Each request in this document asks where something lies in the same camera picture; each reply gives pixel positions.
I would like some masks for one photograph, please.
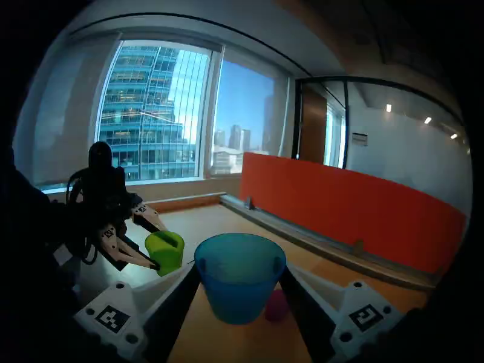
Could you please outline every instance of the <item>orange wall panel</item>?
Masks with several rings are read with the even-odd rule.
[[[452,260],[465,216],[420,191],[302,160],[245,153],[240,199],[338,242],[436,273]]]

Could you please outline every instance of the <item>pink ball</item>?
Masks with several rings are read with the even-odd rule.
[[[286,296],[282,290],[274,290],[267,300],[265,317],[270,322],[278,322],[284,319],[289,311]]]

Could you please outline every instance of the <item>wooden table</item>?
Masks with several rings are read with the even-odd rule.
[[[401,312],[422,307],[427,294],[408,290],[362,275],[333,263],[267,231],[220,204],[182,209],[163,213],[157,206],[162,222],[170,231],[180,234],[185,241],[183,264],[193,260],[196,247],[214,235],[243,232],[266,237],[279,244],[287,260],[336,284],[346,286],[354,280],[363,280],[384,296]],[[143,244],[148,233],[128,224],[128,236],[146,252]],[[132,287],[158,278],[152,270],[127,266],[116,271],[104,259],[89,270],[91,293],[100,292],[115,280],[123,280]],[[210,308],[203,286],[200,285],[186,315],[169,362],[310,362],[304,341],[291,314],[284,321],[270,323],[263,314],[248,325],[229,325],[219,321]]]

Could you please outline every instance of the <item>wall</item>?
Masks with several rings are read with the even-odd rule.
[[[472,205],[472,169],[467,148],[435,127],[374,108],[350,109],[347,169],[392,180],[430,194],[466,216]],[[352,144],[352,133],[368,146]]]
[[[106,60],[112,58],[116,48],[117,37],[105,36],[70,45],[57,57],[37,115],[35,185],[64,182],[87,167],[96,128],[99,80],[107,73]]]

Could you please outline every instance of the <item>blue cup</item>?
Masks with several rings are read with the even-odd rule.
[[[247,324],[264,309],[286,255],[267,238],[228,233],[202,242],[195,264],[215,316],[228,324]]]

